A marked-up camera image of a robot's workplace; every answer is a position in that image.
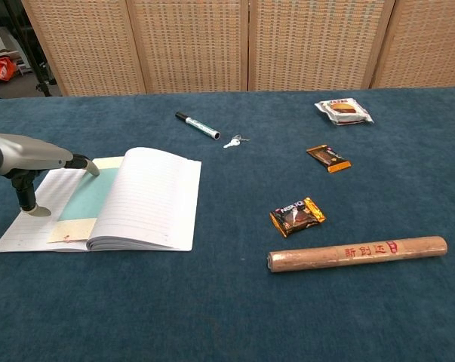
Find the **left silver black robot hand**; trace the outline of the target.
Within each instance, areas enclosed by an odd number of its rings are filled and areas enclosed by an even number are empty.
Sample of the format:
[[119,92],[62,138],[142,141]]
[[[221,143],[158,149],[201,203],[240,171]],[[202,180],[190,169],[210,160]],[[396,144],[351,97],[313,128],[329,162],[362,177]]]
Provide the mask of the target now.
[[20,209],[31,216],[50,216],[38,206],[33,182],[46,170],[60,168],[86,170],[93,176],[100,171],[88,157],[36,138],[0,133],[0,176],[11,181]]

